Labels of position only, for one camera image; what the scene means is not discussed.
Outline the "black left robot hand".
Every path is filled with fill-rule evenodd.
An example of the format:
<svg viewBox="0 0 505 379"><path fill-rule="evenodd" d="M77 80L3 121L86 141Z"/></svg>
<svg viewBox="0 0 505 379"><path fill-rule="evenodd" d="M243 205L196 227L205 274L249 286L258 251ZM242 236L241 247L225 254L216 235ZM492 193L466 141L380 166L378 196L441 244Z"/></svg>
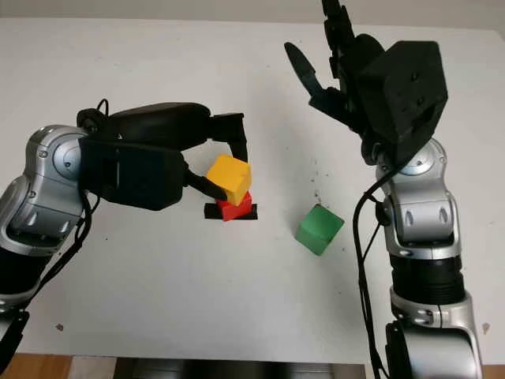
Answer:
<svg viewBox="0 0 505 379"><path fill-rule="evenodd" d="M80 183L104 199L160 210L181 200L184 187L239 205L251 184L243 114L211 114L198 103L160 103L100 119L82 140ZM208 140L229 145L205 176L194 174L183 151Z"/></svg>

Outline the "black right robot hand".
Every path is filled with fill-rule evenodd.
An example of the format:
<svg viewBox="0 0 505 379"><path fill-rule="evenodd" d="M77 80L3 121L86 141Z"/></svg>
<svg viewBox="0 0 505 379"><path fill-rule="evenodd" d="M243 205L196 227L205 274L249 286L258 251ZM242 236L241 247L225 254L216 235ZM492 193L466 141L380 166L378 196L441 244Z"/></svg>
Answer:
<svg viewBox="0 0 505 379"><path fill-rule="evenodd" d="M325 36L331 51L331 73L339 86L323 88L304 53L291 42L284 43L284 49L297 78L309 94L309 105L358 134L361 155L366 164L372 166L377 162L380 142L366 115L358 77L385 50L374 37L354 34L347 9L340 2L323 1L322 8Z"/></svg>

